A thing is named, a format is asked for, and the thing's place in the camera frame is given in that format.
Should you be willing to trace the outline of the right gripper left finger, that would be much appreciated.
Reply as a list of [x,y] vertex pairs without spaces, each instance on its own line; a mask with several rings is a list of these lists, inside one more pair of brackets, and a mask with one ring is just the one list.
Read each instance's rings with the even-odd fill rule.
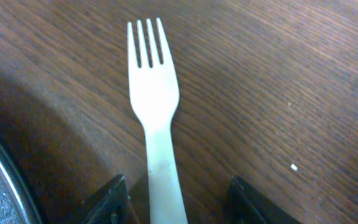
[[124,174],[118,174],[85,200],[81,223],[122,224],[126,220],[128,193]]

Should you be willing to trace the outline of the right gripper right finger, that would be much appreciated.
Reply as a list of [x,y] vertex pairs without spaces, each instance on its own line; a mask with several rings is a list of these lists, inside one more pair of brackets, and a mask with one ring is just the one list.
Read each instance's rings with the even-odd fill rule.
[[262,195],[239,175],[233,175],[227,191],[228,223],[300,223]]

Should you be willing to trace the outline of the white plastic fork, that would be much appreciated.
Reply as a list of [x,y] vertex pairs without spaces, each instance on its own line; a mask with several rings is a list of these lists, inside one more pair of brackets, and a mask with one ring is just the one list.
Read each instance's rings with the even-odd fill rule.
[[141,21],[137,38],[127,24],[127,64],[131,106],[145,133],[150,221],[187,223],[171,135],[180,100],[177,74],[162,21],[156,19],[158,39],[146,22],[147,39]]

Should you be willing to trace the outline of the round black serving tray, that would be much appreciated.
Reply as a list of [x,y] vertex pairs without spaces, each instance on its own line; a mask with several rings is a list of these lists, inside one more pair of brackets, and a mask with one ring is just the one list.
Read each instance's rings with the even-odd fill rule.
[[1,143],[0,223],[45,223],[24,177]]

